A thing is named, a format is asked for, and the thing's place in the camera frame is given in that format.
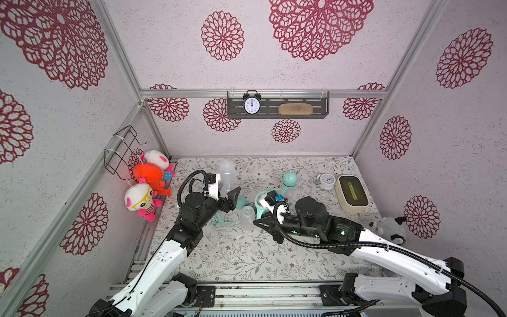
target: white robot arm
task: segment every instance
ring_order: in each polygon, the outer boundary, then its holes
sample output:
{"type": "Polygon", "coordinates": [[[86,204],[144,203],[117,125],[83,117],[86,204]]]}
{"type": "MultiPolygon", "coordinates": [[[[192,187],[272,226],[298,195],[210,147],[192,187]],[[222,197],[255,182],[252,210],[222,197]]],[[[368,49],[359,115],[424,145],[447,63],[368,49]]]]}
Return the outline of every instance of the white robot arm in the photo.
{"type": "Polygon", "coordinates": [[[220,174],[197,170],[182,183],[177,200],[180,207],[174,226],[165,240],[139,273],[124,289],[109,302],[99,299],[90,309],[89,317],[163,317],[178,305],[192,305],[196,300],[197,281],[179,273],[172,278],[163,292],[159,291],[173,269],[197,246],[203,233],[202,228],[222,210],[236,208],[240,187],[230,191],[228,198],[220,197],[218,182],[220,174]],[[197,174],[204,175],[204,190],[193,192],[192,185],[197,174]],[[181,194],[186,184],[189,194],[182,202],[181,194]]]}
{"type": "MultiPolygon", "coordinates": [[[[229,192],[228,199],[219,197],[220,175],[204,171],[192,173],[178,191],[180,214],[166,240],[160,245],[143,271],[109,302],[98,300],[90,310],[91,317],[163,317],[174,307],[195,302],[197,282],[179,273],[163,292],[158,291],[171,271],[188,256],[202,238],[202,227],[218,211],[228,212],[236,206],[240,188],[229,192]],[[188,180],[205,175],[203,193],[193,193],[182,203],[180,196],[188,180]]],[[[380,299],[416,303],[435,317],[463,316],[466,294],[460,283],[463,263],[449,258],[437,260],[413,253],[387,241],[360,224],[345,218],[328,215],[325,206],[311,197],[296,203],[296,216],[288,213],[287,200],[275,191],[262,196],[261,205],[271,213],[253,223],[269,232],[275,241],[287,239],[306,248],[328,249],[381,265],[399,277],[371,277],[347,273],[335,290],[326,290],[336,298],[334,306],[356,305],[368,307],[380,299]],[[320,237],[320,244],[298,241],[291,234],[320,237]]],[[[488,302],[499,316],[505,316],[491,299],[488,302]]],[[[327,312],[322,317],[347,312],[327,312]]]]}

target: alarm clock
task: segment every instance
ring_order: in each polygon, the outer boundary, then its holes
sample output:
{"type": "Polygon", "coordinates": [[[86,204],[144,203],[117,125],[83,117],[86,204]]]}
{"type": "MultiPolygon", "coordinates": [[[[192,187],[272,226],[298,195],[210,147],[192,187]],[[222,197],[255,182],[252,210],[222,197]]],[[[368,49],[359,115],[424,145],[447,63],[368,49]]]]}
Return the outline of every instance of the alarm clock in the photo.
{"type": "Polygon", "coordinates": [[[313,178],[313,182],[322,189],[331,190],[335,186],[336,177],[329,173],[318,174],[313,178]]]}
{"type": "Polygon", "coordinates": [[[245,109],[245,112],[249,115],[256,115],[261,110],[261,94],[259,94],[256,90],[248,90],[243,95],[243,108],[245,109]],[[249,91],[255,91],[255,95],[250,95],[249,91]]]}

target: pink plush limb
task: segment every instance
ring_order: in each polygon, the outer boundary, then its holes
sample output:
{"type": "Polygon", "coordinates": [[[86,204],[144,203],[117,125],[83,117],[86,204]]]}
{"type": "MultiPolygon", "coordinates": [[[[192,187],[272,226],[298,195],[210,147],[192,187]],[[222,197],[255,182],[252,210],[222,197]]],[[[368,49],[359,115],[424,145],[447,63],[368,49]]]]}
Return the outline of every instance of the pink plush limb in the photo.
{"type": "Polygon", "coordinates": [[[144,218],[146,220],[148,220],[149,222],[152,222],[153,220],[155,220],[155,215],[154,214],[149,214],[149,215],[146,215],[144,218]]]}

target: zip tie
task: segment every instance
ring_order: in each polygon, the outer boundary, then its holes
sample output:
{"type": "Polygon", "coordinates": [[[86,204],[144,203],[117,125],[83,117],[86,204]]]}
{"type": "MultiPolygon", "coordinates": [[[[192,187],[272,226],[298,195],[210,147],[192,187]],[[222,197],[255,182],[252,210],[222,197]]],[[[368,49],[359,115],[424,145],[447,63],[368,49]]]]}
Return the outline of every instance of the zip tie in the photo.
{"type": "Polygon", "coordinates": [[[107,151],[113,151],[115,152],[116,154],[118,154],[118,156],[120,156],[120,153],[118,153],[117,151],[113,150],[113,149],[106,149],[107,151]]]}

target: clear plastic bottle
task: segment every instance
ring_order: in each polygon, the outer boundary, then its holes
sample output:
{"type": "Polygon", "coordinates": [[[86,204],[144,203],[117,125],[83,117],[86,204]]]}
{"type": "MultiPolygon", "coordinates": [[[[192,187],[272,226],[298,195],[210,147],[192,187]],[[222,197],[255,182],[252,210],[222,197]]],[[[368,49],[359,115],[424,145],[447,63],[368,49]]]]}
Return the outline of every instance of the clear plastic bottle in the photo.
{"type": "Polygon", "coordinates": [[[227,193],[236,187],[238,187],[238,183],[236,182],[236,169],[234,168],[234,162],[231,160],[224,160],[220,164],[220,196],[227,197],[227,193]]]}
{"type": "Polygon", "coordinates": [[[255,209],[252,206],[245,206],[241,210],[240,222],[243,230],[250,231],[255,229],[254,220],[256,219],[255,209]]]}

